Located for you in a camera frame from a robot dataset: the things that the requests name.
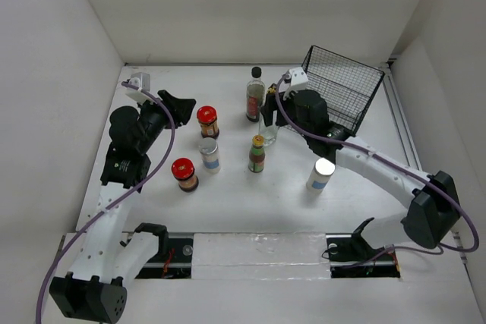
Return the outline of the clear glass oil bottle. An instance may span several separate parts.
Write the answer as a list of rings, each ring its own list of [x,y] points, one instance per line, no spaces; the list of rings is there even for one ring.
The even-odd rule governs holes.
[[[265,95],[267,93],[276,92],[276,84],[272,83],[270,87],[267,89]],[[273,114],[273,125],[269,127],[265,127],[262,119],[262,115],[260,113],[260,120],[259,120],[259,134],[264,138],[264,146],[268,147],[272,145],[277,138],[279,127],[276,125],[277,119],[277,110]]]

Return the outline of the dark soy sauce bottle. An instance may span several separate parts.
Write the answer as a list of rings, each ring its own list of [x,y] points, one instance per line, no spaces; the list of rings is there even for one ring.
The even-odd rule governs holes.
[[[260,119],[260,108],[264,103],[266,87],[261,80],[262,70],[255,66],[251,69],[251,80],[246,88],[246,117],[251,122],[258,122]]]

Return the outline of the silver lid shaker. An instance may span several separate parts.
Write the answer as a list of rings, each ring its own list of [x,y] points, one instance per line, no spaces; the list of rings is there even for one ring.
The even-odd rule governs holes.
[[[331,161],[325,158],[319,158],[311,170],[309,178],[306,183],[307,189],[315,193],[321,193],[327,186],[331,177],[336,170],[336,166]]]
[[[198,144],[204,168],[213,174],[220,171],[219,147],[215,139],[205,137]]]

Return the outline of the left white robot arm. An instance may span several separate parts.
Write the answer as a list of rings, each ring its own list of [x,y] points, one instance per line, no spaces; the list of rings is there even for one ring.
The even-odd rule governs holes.
[[[152,95],[131,93],[137,106],[125,105],[109,116],[110,144],[101,174],[96,210],[73,237],[84,241],[73,265],[63,277],[54,277],[49,294],[69,319],[117,323],[125,310],[128,286],[150,260],[169,253],[164,225],[141,223],[126,244],[122,230],[142,187],[160,169],[152,168],[148,150],[164,130],[186,125],[195,99],[179,99],[165,90]]]

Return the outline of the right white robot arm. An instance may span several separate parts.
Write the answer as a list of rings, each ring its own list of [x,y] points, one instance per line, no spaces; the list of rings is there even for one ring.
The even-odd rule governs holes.
[[[428,175],[389,160],[326,115],[318,117],[318,112],[327,113],[327,105],[317,91],[278,93],[272,85],[261,112],[266,123],[276,113],[277,124],[296,129],[314,154],[361,175],[406,208],[406,215],[378,220],[369,232],[354,236],[351,249],[357,257],[367,259],[379,246],[405,241],[432,250],[459,220],[463,211],[448,174]]]

